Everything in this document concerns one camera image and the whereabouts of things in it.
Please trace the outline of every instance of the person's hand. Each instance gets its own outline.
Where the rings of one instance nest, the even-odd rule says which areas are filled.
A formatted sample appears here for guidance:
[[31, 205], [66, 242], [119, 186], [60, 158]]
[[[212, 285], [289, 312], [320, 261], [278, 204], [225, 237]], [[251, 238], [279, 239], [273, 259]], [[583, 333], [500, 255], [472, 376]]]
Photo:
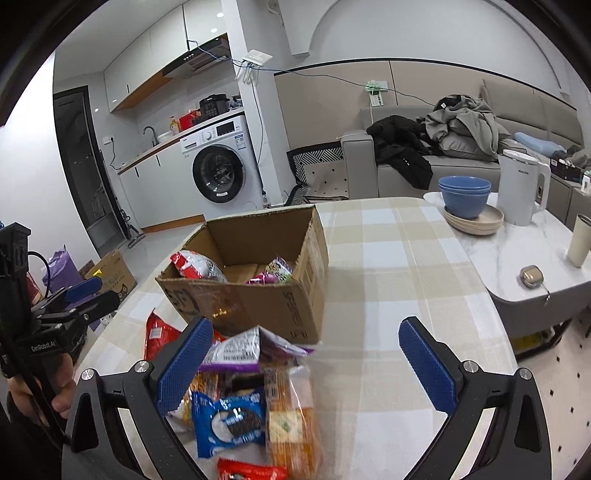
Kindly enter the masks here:
[[[66, 419], [72, 406], [76, 382], [72, 378], [74, 376], [74, 365], [71, 356], [63, 353], [61, 358], [61, 365], [55, 375], [56, 385], [61, 388], [61, 391], [51, 401], [51, 406], [62, 418]], [[8, 379], [8, 391], [12, 394], [14, 404], [20, 412], [31, 420], [37, 421], [40, 413], [37, 413], [33, 406], [31, 390], [29, 390], [29, 387], [20, 375]]]

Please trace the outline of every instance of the snack bag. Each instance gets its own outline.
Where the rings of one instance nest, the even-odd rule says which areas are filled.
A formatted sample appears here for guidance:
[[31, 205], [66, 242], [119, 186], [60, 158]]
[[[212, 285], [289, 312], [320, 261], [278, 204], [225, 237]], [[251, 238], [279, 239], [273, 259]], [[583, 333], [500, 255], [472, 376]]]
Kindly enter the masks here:
[[218, 480], [287, 480], [287, 468], [259, 466], [220, 458], [217, 460]]
[[175, 341], [180, 334], [181, 332], [163, 321], [152, 310], [146, 322], [144, 360], [154, 360], [161, 348], [167, 343]]
[[265, 393], [270, 463], [287, 467], [294, 480], [310, 480], [322, 459], [310, 369], [266, 369]]
[[200, 372], [259, 372], [259, 362], [275, 362], [307, 356], [311, 350], [292, 345], [284, 338], [256, 326], [210, 348]]
[[250, 395], [213, 401], [199, 392], [192, 394], [193, 424], [199, 458], [243, 443], [265, 443], [265, 393], [262, 388]]
[[170, 261], [177, 267], [178, 273], [185, 278], [216, 280], [228, 283], [222, 270], [208, 257], [191, 250], [181, 250], [170, 256]]
[[259, 273], [256, 277], [251, 278], [246, 283], [250, 285], [273, 285], [275, 283], [279, 283], [280, 281], [281, 280], [279, 280], [275, 274], [264, 271]]
[[[213, 331], [212, 347], [222, 343], [226, 337], [221, 335], [217, 330]], [[222, 396], [223, 378], [213, 372], [198, 372], [189, 388], [185, 392], [180, 405], [180, 417], [188, 425], [193, 425], [191, 417], [191, 395], [193, 392], [201, 392], [207, 395], [212, 400], [216, 401]]]
[[286, 283], [291, 280], [294, 269], [291, 268], [281, 257], [276, 257], [273, 261], [271, 261], [270, 264], [267, 265], [265, 271], [272, 273], [277, 278], [279, 278], [279, 282]]

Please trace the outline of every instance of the purple bag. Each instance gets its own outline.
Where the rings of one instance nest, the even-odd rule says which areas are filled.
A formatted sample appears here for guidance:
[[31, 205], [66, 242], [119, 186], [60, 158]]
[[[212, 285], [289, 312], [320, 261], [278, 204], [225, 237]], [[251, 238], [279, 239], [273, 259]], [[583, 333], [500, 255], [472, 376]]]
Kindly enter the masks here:
[[[74, 265], [65, 245], [62, 250], [58, 250], [53, 254], [48, 263], [49, 273], [51, 274], [49, 285], [51, 293], [57, 292], [62, 287], [78, 285], [84, 280], [78, 273], [78, 269]], [[47, 272], [43, 275], [43, 284], [47, 287]]]

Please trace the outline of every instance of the electrical cable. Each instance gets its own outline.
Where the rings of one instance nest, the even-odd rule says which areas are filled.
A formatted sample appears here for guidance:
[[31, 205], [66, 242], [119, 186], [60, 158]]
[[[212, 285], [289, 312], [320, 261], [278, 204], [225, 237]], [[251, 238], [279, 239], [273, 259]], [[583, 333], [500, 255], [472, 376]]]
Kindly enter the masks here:
[[121, 165], [119, 168], [113, 166], [113, 162], [115, 161], [115, 158], [117, 158], [117, 155], [115, 155], [115, 139], [113, 137], [111, 137], [111, 143], [113, 144], [113, 160], [111, 160], [109, 167], [111, 167], [115, 171], [119, 171], [123, 168], [123, 165]]
[[34, 252], [32, 250], [27, 252], [27, 256], [37, 257], [40, 258], [43, 263], [45, 263], [45, 267], [47, 269], [47, 288], [45, 290], [45, 298], [49, 296], [49, 286], [51, 285], [51, 272], [49, 271], [49, 263], [45, 260], [45, 257], [41, 255], [39, 252]]
[[262, 126], [262, 116], [261, 116], [261, 110], [259, 109], [259, 106], [258, 106], [258, 100], [256, 99], [255, 84], [251, 83], [251, 85], [252, 85], [252, 96], [255, 98], [256, 111], [259, 114], [259, 121], [261, 122], [261, 147], [259, 148], [258, 158], [255, 158], [256, 164], [259, 165], [261, 163], [262, 144], [263, 144], [263, 140], [265, 139], [265, 129]]
[[[216, 59], [216, 60], [223, 60], [223, 58], [217, 57], [213, 53], [208, 52], [207, 50], [203, 50], [195, 40], [189, 40], [189, 42], [193, 42], [193, 43], [197, 44], [197, 48], [199, 50], [201, 50], [202, 52], [207, 53], [208, 55], [212, 56], [214, 59]], [[238, 67], [240, 69], [251, 69], [252, 68], [250, 65], [244, 65], [244, 62], [238, 63], [234, 59], [231, 59], [231, 60], [232, 60], [232, 63], [236, 67]], [[294, 72], [292, 70], [265, 69], [265, 68], [262, 68], [262, 67], [258, 67], [257, 70], [263, 70], [264, 72], [291, 73], [291, 74], [294, 74], [294, 75], [299, 75], [301, 77], [326, 77], [326, 78], [331, 78], [331, 79], [334, 79], [334, 80], [340, 80], [341, 82], [350, 83], [351, 85], [356, 85], [358, 87], [366, 88], [366, 85], [362, 85], [360, 83], [351, 82], [350, 80], [346, 80], [346, 79], [343, 79], [343, 78], [340, 78], [340, 77], [336, 77], [334, 75], [328, 75], [326, 73], [305, 74], [305, 73], [300, 73], [300, 72]], [[407, 93], [402, 93], [400, 90], [391, 89], [391, 88], [382, 88], [381, 90], [388, 91], [388, 92], [394, 92], [394, 93], [400, 94], [400, 95], [405, 96], [405, 97], [410, 97], [410, 98], [414, 98], [414, 99], [417, 99], [417, 100], [421, 100], [422, 102], [426, 103], [427, 105], [430, 105], [430, 106], [433, 106], [433, 107], [435, 106], [432, 103], [427, 102], [426, 100], [424, 100], [424, 99], [422, 99], [422, 98], [420, 98], [420, 97], [418, 97], [416, 95], [409, 95]]]

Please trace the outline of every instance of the checkered tablecloth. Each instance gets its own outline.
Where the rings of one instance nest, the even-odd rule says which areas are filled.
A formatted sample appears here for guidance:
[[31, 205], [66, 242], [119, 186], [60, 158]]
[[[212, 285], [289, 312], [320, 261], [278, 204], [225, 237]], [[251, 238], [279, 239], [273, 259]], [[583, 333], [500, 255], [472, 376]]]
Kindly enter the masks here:
[[[404, 478], [446, 416], [433, 410], [400, 350], [400, 322], [417, 316], [461, 360], [490, 372], [513, 374], [515, 357], [492, 300], [436, 207], [401, 197], [317, 208], [329, 247], [322, 344], [308, 360], [324, 448], [320, 478]], [[152, 308], [172, 325], [184, 325], [150, 278], [78, 372], [90, 365], [100, 374], [128, 370], [142, 357]], [[469, 472], [491, 417], [483, 415], [456, 478]], [[155, 477], [129, 419], [124, 422], [140, 464]]]

